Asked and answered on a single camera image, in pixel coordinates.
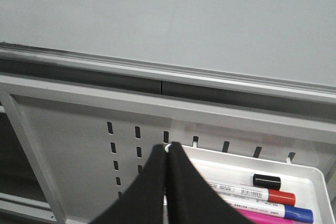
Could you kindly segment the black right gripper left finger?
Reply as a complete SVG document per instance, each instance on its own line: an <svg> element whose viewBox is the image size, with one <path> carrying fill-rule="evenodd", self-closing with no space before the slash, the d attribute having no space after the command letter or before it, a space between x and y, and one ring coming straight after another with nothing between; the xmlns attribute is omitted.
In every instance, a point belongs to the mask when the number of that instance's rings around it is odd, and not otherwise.
<svg viewBox="0 0 336 224"><path fill-rule="evenodd" d="M141 173L121 197L91 223L162 223L166 152L154 145Z"/></svg>

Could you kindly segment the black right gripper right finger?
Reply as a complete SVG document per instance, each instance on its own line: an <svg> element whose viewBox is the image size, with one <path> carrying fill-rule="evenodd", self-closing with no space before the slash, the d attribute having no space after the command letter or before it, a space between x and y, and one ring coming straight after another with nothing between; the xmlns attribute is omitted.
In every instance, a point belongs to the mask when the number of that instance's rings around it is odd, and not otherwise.
<svg viewBox="0 0 336 224"><path fill-rule="evenodd" d="M220 198L193 166L180 143L170 144L166 162L169 223L252 223Z"/></svg>

